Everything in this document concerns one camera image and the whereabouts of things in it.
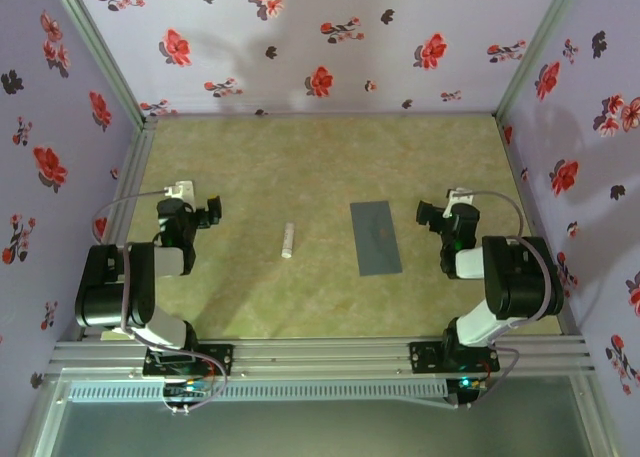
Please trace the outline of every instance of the green textured floor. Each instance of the green textured floor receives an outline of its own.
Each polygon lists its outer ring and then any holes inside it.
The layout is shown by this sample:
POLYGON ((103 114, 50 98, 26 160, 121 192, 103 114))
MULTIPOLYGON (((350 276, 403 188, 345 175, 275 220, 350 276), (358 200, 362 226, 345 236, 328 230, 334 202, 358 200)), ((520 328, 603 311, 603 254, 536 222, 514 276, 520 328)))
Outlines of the green textured floor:
MULTIPOLYGON (((418 201, 444 205, 452 186, 517 197, 490 116, 163 120, 142 191, 188 179, 199 205, 221 196, 223 220, 198 232, 192 274, 158 280, 156 296, 201 338, 439 335, 484 287, 442 274, 439 237, 415 222, 418 201), (391 205, 403 273, 360 277, 349 204, 377 200, 391 205)), ((479 235, 517 229, 508 204, 475 205, 479 235)), ((156 232, 154 199, 141 200, 130 239, 156 232)))

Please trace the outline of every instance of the floral wallpaper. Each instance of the floral wallpaper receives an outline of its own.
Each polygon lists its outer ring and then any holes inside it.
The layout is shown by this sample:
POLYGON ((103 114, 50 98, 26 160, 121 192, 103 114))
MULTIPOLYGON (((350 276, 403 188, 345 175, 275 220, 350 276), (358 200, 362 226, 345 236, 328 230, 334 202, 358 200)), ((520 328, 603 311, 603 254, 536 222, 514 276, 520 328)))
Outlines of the floral wallpaper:
POLYGON ((502 122, 624 455, 640 445, 640 40, 629 38, 636 16, 636 0, 573 0, 502 122))
POLYGON ((0 455, 9 456, 73 320, 91 216, 113 198, 133 124, 58 0, 3 0, 0 20, 0 455))
POLYGON ((258 116, 495 111, 551 2, 83 1, 145 115, 258 116))

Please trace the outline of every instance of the gray rectangular pad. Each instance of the gray rectangular pad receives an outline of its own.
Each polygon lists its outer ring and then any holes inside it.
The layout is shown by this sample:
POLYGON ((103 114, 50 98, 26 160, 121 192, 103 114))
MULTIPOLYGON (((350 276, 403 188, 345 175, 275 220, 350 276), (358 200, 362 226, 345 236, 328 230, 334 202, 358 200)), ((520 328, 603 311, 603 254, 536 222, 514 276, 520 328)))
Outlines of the gray rectangular pad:
POLYGON ((388 201, 351 204, 360 276, 402 273, 388 201))

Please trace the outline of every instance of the metal extrusion bar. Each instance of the metal extrusion bar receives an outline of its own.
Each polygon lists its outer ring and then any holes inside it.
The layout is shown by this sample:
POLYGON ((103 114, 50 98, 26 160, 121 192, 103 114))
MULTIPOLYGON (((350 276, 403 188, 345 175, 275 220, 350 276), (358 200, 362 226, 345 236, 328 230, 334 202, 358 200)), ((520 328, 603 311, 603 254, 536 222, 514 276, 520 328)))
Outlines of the metal extrusion bar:
MULTIPOLYGON (((438 339, 265 339, 215 343, 235 347, 230 381, 460 377, 453 373, 413 374, 408 344, 416 340, 438 339)), ((516 377, 590 375, 594 372, 581 336, 513 336, 500 339, 498 344, 520 352, 520 361, 511 374, 516 377)), ((54 350, 47 373, 59 375, 64 371, 71 375, 78 372, 83 379, 89 380, 116 376, 141 378, 144 355, 145 347, 135 342, 61 342, 54 350)), ((510 353, 500 352, 498 357, 502 367, 513 358, 510 353)))

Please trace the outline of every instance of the white cable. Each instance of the white cable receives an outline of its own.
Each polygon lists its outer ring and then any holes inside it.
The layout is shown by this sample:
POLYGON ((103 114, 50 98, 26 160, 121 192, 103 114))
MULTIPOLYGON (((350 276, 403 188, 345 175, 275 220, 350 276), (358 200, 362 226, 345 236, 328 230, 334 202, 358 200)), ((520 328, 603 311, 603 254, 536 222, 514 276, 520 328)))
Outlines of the white cable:
POLYGON ((508 195, 503 194, 502 192, 496 192, 495 190, 473 190, 471 192, 456 192, 454 190, 453 192, 455 193, 455 195, 461 197, 467 195, 493 195, 495 197, 500 197, 502 200, 506 200, 518 213, 518 237, 522 237, 522 234, 524 232, 524 215, 522 213, 522 210, 520 209, 520 206, 508 195))
POLYGON ((93 217, 91 218, 91 236, 93 237, 93 240, 95 240, 98 245, 102 245, 102 238, 96 233, 95 221, 98 218, 98 216, 102 214, 102 212, 104 212, 106 209, 108 209, 112 205, 119 204, 120 202, 125 202, 127 200, 137 199, 138 197, 147 197, 149 195, 164 195, 164 193, 165 193, 164 190, 154 190, 153 192, 142 192, 141 194, 127 195, 126 197, 120 197, 119 199, 116 199, 112 202, 109 202, 106 205, 103 205, 98 209, 98 211, 95 214, 93 214, 93 217))
POLYGON ((131 283, 131 265, 130 265, 130 260, 129 260, 129 245, 131 245, 129 242, 127 242, 124 247, 122 248, 122 259, 124 262, 124 284, 123 284, 123 291, 122 291, 122 311, 120 314, 120 329, 129 337, 134 338, 135 340, 137 340, 138 342, 140 342, 141 344, 147 346, 148 348, 156 348, 156 349, 160 349, 164 352, 172 352, 174 354, 180 354, 180 355, 188 355, 190 357, 195 357, 207 362, 211 362, 213 365, 215 365, 218 370, 220 370, 220 373, 222 374, 222 377, 224 379, 224 382, 222 383, 222 385, 214 392, 213 391, 213 379, 215 379, 215 375, 212 376, 212 382, 211 382, 211 395, 209 397, 207 397, 206 399, 198 402, 197 404, 193 404, 190 406, 183 406, 182 409, 179 409, 178 407, 174 407, 171 408, 167 402, 164 400, 164 397, 162 398, 162 402, 164 403, 165 406, 169 407, 171 409, 171 411, 173 413, 179 413, 179 414, 188 414, 190 413, 192 410, 196 410, 206 404, 208 404, 209 402, 211 402, 212 400, 215 400, 220 394, 222 394, 222 392, 225 391, 225 389, 227 388, 227 384, 229 382, 228 376, 227 376, 227 372, 224 368, 224 366, 215 358, 206 355, 206 354, 202 354, 200 352, 193 352, 190 350, 184 350, 184 349, 172 349, 170 347, 166 347, 164 345, 160 345, 160 344, 156 344, 155 342, 150 342, 148 340, 146 340, 145 338, 137 335, 135 332, 132 332, 128 327, 127 327, 127 319, 128 319, 128 315, 129 315, 129 286, 131 283))
POLYGON ((526 241, 520 236, 510 236, 510 237, 507 237, 507 239, 517 240, 520 244, 526 247, 529 252, 531 252, 533 257, 538 262, 538 265, 542 270, 542 275, 544 278, 544 297, 542 298, 542 304, 540 305, 540 308, 531 317, 527 319, 518 320, 513 324, 511 324, 511 326, 502 328, 497 332, 495 332, 493 335, 489 336, 488 347, 490 349, 495 351, 511 352, 514 354, 514 358, 513 358, 513 361, 509 364, 509 366, 503 371, 500 378, 495 383, 493 383, 493 385, 491 385, 491 387, 489 387, 489 389, 484 394, 481 394, 480 397, 478 397, 478 399, 476 399, 476 401, 473 404, 467 404, 468 408, 475 407, 476 405, 478 405, 478 402, 482 401, 483 399, 486 399, 489 394, 494 392, 495 389, 505 381, 507 376, 511 373, 511 371, 514 369, 514 367, 518 363, 518 360, 520 359, 520 352, 518 352, 517 349, 513 349, 511 347, 498 347, 495 345, 496 339, 501 335, 507 333, 512 328, 515 329, 517 327, 522 327, 524 325, 528 325, 532 322, 539 320, 540 317, 542 317, 544 313, 547 311, 549 307, 549 303, 551 302, 551 291, 553 289, 551 284, 551 273, 547 268, 547 264, 545 263, 544 258, 542 257, 542 255, 540 255, 540 252, 538 252, 537 249, 533 245, 531 245, 531 243, 529 243, 528 241, 526 241))

